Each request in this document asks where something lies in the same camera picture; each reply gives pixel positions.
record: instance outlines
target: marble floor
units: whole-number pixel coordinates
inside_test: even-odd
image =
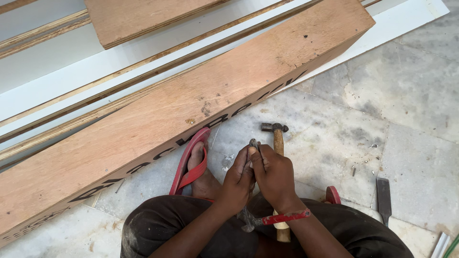
[[[300,197],[334,185],[381,220],[376,177],[390,181],[389,227],[416,258],[440,232],[459,233],[459,1],[451,13],[275,95],[213,128],[208,167],[220,182],[261,122],[289,126],[285,156]],[[121,230],[143,201],[168,194],[183,147],[0,249],[0,257],[117,257]],[[450,257],[459,257],[459,250]]]

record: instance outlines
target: green wire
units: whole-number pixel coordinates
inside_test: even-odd
[[[459,234],[457,235],[456,239],[451,243],[448,250],[446,250],[446,253],[445,255],[443,255],[443,258],[448,258],[458,243],[459,243]]]

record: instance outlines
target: hammer head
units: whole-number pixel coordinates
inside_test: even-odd
[[[264,132],[274,132],[274,130],[278,129],[284,133],[288,131],[288,127],[286,125],[282,126],[280,123],[261,123],[261,130]]]

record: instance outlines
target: claw hammer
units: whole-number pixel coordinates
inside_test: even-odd
[[[261,130],[263,132],[273,132],[274,133],[274,151],[279,155],[284,155],[284,138],[282,137],[282,132],[287,132],[288,127],[286,125],[282,126],[280,123],[262,123]],[[290,243],[290,228],[287,223],[277,223],[274,224],[274,227],[277,228],[277,241]]]

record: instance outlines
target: hand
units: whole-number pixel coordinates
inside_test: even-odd
[[[247,151],[248,146],[245,146],[237,154],[233,166],[226,173],[222,191],[213,204],[222,210],[228,219],[246,205],[255,184]]]
[[[305,209],[305,205],[295,193],[293,164],[287,157],[277,154],[269,145],[249,148],[255,178],[261,193],[279,213]]]

